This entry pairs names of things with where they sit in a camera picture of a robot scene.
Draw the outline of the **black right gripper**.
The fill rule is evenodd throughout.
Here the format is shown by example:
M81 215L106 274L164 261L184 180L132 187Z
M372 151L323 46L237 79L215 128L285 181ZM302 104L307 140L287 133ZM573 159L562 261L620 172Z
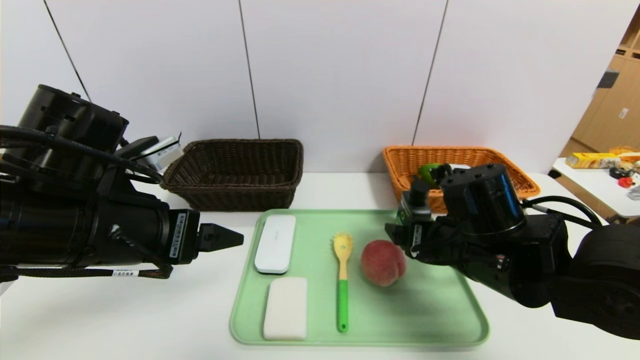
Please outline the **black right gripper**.
M416 222L409 226L396 223L386 223L384 230L396 246L406 246L405 255L410 259L418 259L420 252L425 250L433 241L436 222Z

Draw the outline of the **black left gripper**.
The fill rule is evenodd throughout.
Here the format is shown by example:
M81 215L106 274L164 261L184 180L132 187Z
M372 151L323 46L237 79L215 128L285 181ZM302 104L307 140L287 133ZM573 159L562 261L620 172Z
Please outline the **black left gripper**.
M161 200L110 202L105 207L105 264L151 262L124 240L114 239L110 235L113 226L170 265L190 264L197 251L210 253L244 243L244 235L239 232L214 223L199 226L199 221L195 210L170 209Z

